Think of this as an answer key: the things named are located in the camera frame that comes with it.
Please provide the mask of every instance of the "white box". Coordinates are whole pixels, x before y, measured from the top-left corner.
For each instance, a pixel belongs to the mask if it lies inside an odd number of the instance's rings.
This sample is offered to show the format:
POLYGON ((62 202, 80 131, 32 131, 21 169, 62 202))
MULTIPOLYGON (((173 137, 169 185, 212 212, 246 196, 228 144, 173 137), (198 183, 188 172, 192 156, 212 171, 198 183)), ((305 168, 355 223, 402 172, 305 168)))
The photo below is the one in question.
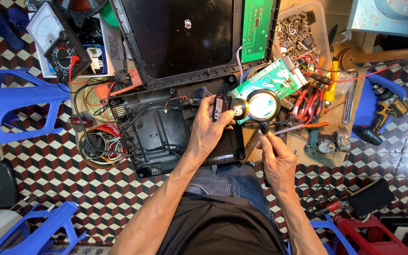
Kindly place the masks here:
MULTIPOLYGON (((108 73, 79 75, 78 78, 96 78, 113 76, 115 72, 124 69, 124 52, 122 49, 122 35, 118 27, 111 26, 100 14, 94 16, 100 19, 100 27, 102 29, 103 45, 105 46, 106 65, 108 73)), ((40 62, 40 69, 44 78, 56 78, 56 74, 51 73, 47 59, 40 54, 37 44, 35 45, 40 62)))

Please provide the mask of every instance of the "hand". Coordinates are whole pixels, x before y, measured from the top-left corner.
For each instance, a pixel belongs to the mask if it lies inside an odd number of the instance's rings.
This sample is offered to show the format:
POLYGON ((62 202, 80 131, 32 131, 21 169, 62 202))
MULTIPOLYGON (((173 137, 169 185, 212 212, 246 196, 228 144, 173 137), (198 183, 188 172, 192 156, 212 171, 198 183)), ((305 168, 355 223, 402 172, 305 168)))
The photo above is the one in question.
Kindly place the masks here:
POLYGON ((272 132, 259 137, 256 146, 262 149, 264 173, 277 195, 293 194, 297 156, 289 150, 284 142, 272 132))
POLYGON ((200 109, 196 114, 191 131, 190 142, 185 153, 190 153, 200 164, 207 158, 217 145, 223 134, 223 129, 229 123, 235 124, 234 111, 229 110, 220 115, 215 123, 209 117, 208 109, 215 96, 206 97, 201 100, 200 109))

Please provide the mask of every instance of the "forearm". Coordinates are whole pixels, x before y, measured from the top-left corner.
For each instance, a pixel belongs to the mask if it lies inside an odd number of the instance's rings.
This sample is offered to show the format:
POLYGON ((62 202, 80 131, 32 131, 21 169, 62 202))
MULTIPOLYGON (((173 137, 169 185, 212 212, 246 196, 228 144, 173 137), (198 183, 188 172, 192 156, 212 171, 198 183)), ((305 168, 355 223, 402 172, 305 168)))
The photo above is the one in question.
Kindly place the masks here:
POLYGON ((157 252, 179 200, 201 163, 194 155, 184 154, 169 178, 124 227, 111 249, 111 255, 157 252))
POLYGON ((275 194, 286 220, 292 254, 327 254, 302 206, 300 206, 298 194, 294 190, 292 192, 275 192, 275 194))

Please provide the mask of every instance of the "lens light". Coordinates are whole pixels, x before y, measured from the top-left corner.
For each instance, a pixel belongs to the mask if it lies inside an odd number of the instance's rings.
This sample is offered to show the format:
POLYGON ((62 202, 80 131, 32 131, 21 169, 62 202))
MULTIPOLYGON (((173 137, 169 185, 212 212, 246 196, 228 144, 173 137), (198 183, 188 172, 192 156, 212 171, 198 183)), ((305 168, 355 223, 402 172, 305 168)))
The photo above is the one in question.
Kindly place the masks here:
POLYGON ((257 93, 248 102, 249 114, 257 120, 268 120, 274 118, 278 108, 277 100, 271 93, 257 93))

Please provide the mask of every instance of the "man's left hand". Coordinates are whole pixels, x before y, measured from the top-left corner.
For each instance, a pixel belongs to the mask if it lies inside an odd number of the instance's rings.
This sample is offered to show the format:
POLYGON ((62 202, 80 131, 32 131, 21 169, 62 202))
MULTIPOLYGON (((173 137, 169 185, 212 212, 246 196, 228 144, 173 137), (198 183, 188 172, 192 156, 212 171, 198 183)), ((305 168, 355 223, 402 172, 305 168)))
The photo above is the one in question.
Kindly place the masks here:
POLYGON ((221 113, 216 122, 212 122, 208 109, 213 104, 215 96, 206 97, 201 100, 200 108, 193 122, 190 142, 185 153, 190 153, 201 163, 207 158, 217 145, 223 134, 223 129, 229 123, 235 124, 234 111, 228 110, 221 113))

